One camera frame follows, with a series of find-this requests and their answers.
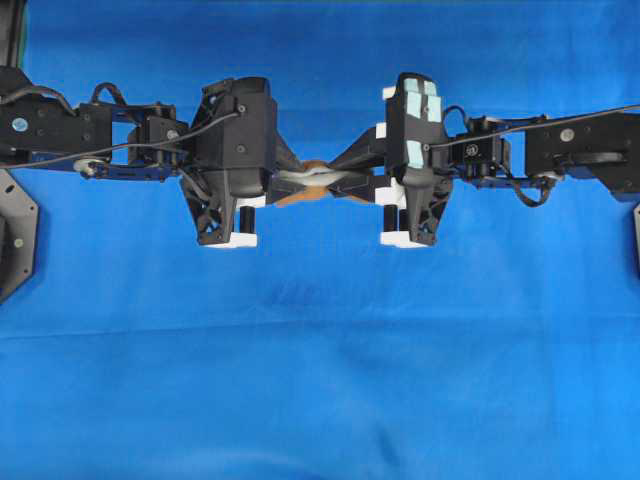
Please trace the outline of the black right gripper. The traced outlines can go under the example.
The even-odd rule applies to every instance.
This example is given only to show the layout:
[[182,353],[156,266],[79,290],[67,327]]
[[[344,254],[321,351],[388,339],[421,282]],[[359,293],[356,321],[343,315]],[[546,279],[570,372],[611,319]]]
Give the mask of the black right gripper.
[[396,248],[431,247],[446,209],[453,183],[441,97],[436,83],[418,73],[402,73],[383,92],[385,136],[366,130],[328,166],[333,170],[371,169],[384,165],[390,177],[370,172],[341,172],[328,191],[384,207],[380,243]]

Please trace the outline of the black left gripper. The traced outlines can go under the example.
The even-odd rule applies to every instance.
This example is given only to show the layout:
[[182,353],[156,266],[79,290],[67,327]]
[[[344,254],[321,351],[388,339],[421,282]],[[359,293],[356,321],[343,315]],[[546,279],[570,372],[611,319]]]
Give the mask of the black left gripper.
[[203,89],[180,187],[200,246],[254,248],[256,210],[320,199],[302,162],[277,134],[277,104],[264,77],[218,82]]

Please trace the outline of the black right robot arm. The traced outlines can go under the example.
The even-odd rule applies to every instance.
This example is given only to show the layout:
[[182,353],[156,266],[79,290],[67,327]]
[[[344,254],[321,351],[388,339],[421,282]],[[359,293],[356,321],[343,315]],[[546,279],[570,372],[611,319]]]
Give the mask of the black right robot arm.
[[383,98],[384,123],[330,163],[338,178],[328,190],[383,206],[384,245],[434,245],[457,180],[510,189],[530,208],[543,205],[565,176],[595,179],[620,202],[639,199],[635,107],[556,120],[465,118],[465,133],[451,137],[430,77],[402,73]]

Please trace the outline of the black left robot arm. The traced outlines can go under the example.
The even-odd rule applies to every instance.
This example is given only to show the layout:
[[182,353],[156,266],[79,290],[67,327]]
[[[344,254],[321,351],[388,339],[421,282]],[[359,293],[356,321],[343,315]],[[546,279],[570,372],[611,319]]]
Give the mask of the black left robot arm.
[[108,82],[72,107],[16,67],[1,69],[1,166],[87,179],[178,177],[198,243],[218,248],[256,246],[256,209],[304,191],[311,175],[278,132],[263,77],[204,87],[187,123],[172,105],[127,103]]

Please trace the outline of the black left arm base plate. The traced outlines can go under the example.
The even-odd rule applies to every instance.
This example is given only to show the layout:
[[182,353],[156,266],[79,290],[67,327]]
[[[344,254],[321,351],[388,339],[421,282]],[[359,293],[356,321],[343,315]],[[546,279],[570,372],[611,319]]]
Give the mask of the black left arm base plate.
[[6,171],[1,171],[1,302],[32,275],[39,207]]

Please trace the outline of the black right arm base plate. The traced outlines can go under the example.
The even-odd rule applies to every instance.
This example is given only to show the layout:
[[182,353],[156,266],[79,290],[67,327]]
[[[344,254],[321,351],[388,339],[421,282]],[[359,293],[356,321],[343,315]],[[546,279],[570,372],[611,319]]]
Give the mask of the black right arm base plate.
[[639,277],[639,273],[640,273],[640,204],[639,203],[634,207],[632,211],[632,218],[633,218],[633,227],[634,227],[636,268],[637,268],[637,274]]

